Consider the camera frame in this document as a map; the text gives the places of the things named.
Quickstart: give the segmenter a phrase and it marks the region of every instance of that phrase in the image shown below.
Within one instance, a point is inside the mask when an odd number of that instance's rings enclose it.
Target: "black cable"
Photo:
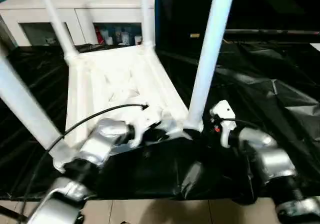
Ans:
[[[104,113],[107,113],[107,112],[110,112],[110,111],[113,111],[113,110],[116,110],[116,109],[119,109],[119,108],[126,108],[126,107],[142,107],[142,109],[146,109],[148,107],[148,105],[143,105],[143,104],[124,104],[124,105],[117,105],[117,106],[114,106],[114,107],[111,107],[111,108],[108,108],[108,109],[105,109],[105,110],[102,110],[102,111],[99,111],[93,115],[90,115],[88,117],[86,117],[85,119],[77,122],[76,124],[74,124],[73,126],[71,126],[68,130],[66,130],[64,132],[64,134],[62,134],[61,136],[59,136],[52,144],[51,146],[45,150],[44,154],[42,155],[42,157],[40,158],[39,162],[37,163],[37,165],[35,166],[34,170],[33,170],[33,174],[32,174],[32,177],[28,183],[28,186],[26,187],[26,190],[25,190],[25,193],[24,193],[24,197],[23,197],[23,204],[22,204],[22,207],[21,207],[21,210],[20,210],[20,216],[23,217],[24,216],[24,213],[25,213],[25,209],[26,209],[26,204],[27,204],[27,196],[29,195],[29,192],[31,190],[31,186],[34,182],[34,180],[36,179],[37,177],[37,174],[38,174],[38,171],[39,171],[39,168],[42,164],[42,162],[44,161],[45,157],[47,156],[47,154],[56,146],[56,144],[58,142],[60,142],[67,134],[69,134],[70,132],[72,132],[74,129],[76,129],[78,126],[80,126],[81,124],[89,121],[90,119],[92,118],[95,118],[97,116],[100,116]]]
[[[261,127],[258,126],[257,124],[254,124],[253,122],[247,121],[247,120],[241,120],[241,119],[235,119],[235,118],[221,118],[220,119],[221,122],[223,121],[232,121],[232,122],[236,122],[236,123],[242,123],[242,124],[246,124],[252,128],[261,130]]]

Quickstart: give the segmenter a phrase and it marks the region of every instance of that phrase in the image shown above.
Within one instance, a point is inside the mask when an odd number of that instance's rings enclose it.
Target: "white pipe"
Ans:
[[[142,11],[142,40],[145,46],[154,46],[152,39],[152,26],[150,22],[149,0],[141,0]]]
[[[46,6],[46,10],[50,16],[52,27],[55,34],[58,37],[60,45],[63,49],[64,56],[66,59],[72,58],[78,54],[75,49],[71,37],[64,23],[61,22],[57,10],[55,9],[52,0],[43,0]]]
[[[2,55],[0,97],[45,149],[61,135]],[[49,154],[53,157],[54,166],[61,171],[62,165],[73,156],[73,151],[61,140]]]
[[[215,72],[232,0],[212,0],[185,128],[201,131],[202,116]]]

